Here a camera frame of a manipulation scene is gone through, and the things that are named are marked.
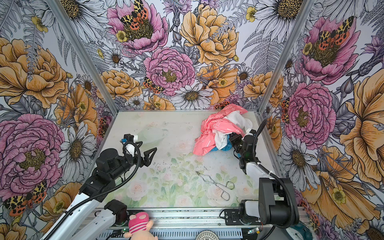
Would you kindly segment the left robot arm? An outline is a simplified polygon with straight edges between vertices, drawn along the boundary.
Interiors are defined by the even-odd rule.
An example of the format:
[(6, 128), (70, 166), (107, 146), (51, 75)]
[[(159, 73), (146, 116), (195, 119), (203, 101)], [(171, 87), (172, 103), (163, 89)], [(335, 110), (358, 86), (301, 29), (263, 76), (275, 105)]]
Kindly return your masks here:
[(122, 155), (113, 148), (100, 153), (91, 176), (59, 220), (42, 237), (44, 240), (95, 240), (108, 228), (128, 220), (127, 206), (119, 200), (111, 200), (93, 220), (81, 227), (110, 193), (127, 184), (139, 168), (149, 167), (157, 152), (157, 148), (152, 148), (142, 153), (140, 147), (143, 143), (130, 134), (124, 136), (122, 144)]

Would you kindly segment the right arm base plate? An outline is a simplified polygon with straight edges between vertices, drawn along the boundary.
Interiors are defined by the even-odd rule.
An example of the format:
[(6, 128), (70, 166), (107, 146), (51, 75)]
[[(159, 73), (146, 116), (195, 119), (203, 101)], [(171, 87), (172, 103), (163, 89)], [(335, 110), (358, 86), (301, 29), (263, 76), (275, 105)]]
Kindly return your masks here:
[(251, 217), (239, 209), (223, 209), (219, 215), (225, 221), (226, 226), (260, 226), (262, 223), (258, 217)]

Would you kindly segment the teal blue cloth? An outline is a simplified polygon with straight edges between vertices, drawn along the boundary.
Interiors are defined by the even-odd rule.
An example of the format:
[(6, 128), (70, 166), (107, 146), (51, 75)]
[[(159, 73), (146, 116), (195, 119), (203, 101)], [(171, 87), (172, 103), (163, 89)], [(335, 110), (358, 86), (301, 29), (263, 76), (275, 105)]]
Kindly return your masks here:
[(211, 152), (216, 152), (216, 151), (224, 151), (224, 152), (227, 152), (229, 150), (231, 150), (233, 148), (231, 142), (229, 140), (227, 140), (227, 144), (225, 146), (223, 146), (221, 149), (218, 149), (217, 147), (214, 147)]

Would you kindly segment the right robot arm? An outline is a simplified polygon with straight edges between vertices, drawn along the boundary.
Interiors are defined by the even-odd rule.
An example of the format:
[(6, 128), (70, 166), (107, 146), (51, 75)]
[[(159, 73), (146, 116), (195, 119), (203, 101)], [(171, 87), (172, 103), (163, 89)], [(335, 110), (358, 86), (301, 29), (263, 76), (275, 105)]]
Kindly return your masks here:
[(288, 178), (280, 178), (267, 169), (256, 156), (258, 136), (231, 133), (229, 141), (243, 172), (259, 184), (257, 200), (245, 200), (245, 214), (258, 218), (264, 225), (271, 224), (281, 229), (297, 225), (300, 221), (294, 185)]

